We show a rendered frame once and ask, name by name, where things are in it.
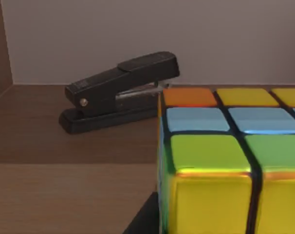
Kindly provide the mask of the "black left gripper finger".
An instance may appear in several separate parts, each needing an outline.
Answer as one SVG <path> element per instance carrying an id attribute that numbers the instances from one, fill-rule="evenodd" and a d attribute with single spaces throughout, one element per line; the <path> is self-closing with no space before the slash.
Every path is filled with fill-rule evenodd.
<path id="1" fill-rule="evenodd" d="M 124 234 L 159 234 L 158 193 L 152 192 Z"/>

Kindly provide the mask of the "multicoloured puzzle cube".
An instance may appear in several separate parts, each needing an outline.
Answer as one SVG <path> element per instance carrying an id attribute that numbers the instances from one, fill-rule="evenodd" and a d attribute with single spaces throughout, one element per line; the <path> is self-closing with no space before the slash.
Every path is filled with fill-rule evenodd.
<path id="1" fill-rule="evenodd" d="M 295 88 L 158 96 L 160 234 L 295 234 Z"/>

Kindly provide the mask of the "wooden open shelf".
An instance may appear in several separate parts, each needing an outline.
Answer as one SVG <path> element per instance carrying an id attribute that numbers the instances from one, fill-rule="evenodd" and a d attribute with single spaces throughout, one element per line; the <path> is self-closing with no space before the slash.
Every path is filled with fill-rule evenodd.
<path id="1" fill-rule="evenodd" d="M 0 234 L 122 234 L 155 188 L 157 120 L 81 135 L 64 85 L 167 50 L 176 84 L 295 84 L 295 0 L 1 0 Z"/>

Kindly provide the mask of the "black stapler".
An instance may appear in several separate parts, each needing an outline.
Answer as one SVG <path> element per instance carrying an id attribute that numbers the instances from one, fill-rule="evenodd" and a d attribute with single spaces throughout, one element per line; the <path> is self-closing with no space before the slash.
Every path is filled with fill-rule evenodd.
<path id="1" fill-rule="evenodd" d="M 158 95 L 179 75 L 177 57 L 168 51 L 121 62 L 67 85 L 65 96 L 74 107 L 60 114 L 59 124 L 80 134 L 156 117 Z"/>

